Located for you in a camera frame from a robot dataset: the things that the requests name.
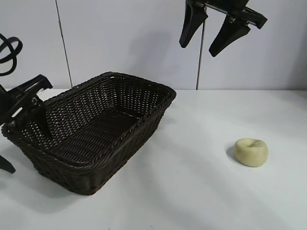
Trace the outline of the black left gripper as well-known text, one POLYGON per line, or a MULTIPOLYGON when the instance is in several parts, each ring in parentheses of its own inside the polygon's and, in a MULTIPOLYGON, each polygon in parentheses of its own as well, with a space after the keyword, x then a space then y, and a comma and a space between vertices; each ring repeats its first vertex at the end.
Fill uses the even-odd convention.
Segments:
MULTIPOLYGON (((38 97, 40 91, 52 89, 47 77, 38 75, 33 79, 7 91, 0 88, 0 123, 10 123, 21 118, 34 120, 42 133, 51 137, 46 117, 44 102, 38 97)), ((0 168, 8 173, 15 173, 13 165, 0 156, 0 168)))

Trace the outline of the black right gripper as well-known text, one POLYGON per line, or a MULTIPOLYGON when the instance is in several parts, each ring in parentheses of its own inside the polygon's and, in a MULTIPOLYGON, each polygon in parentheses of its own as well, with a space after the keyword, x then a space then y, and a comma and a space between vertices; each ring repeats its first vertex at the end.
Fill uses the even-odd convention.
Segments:
POLYGON ((206 7, 227 15, 223 25, 209 48, 216 57, 228 45, 250 32, 248 24, 261 29, 267 18, 247 7, 248 0, 188 0, 185 2, 185 16, 179 44, 186 48, 195 32, 208 18, 206 7))

